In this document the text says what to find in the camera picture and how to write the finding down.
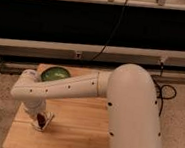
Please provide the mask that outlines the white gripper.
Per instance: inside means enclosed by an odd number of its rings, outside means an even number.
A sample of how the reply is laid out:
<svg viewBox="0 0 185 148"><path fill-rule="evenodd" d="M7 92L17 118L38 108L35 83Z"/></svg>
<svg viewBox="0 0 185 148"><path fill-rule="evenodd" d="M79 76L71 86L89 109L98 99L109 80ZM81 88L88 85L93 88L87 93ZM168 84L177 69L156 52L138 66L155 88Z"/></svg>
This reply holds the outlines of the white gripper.
<svg viewBox="0 0 185 148"><path fill-rule="evenodd" d="M24 111L31 119L36 119L37 115L44 116L46 111L45 100L27 100L23 102Z"/></svg>

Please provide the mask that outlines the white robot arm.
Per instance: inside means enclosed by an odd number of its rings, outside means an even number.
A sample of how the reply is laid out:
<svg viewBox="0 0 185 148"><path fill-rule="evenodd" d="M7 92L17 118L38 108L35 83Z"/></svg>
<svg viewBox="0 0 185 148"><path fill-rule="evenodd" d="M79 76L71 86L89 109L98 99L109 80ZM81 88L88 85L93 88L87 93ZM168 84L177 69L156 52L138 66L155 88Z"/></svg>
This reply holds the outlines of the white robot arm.
<svg viewBox="0 0 185 148"><path fill-rule="evenodd" d="M43 111L47 99L104 97L110 148L162 148L154 81L137 64L50 82L42 82L37 71L27 69L10 93L23 102L30 115Z"/></svg>

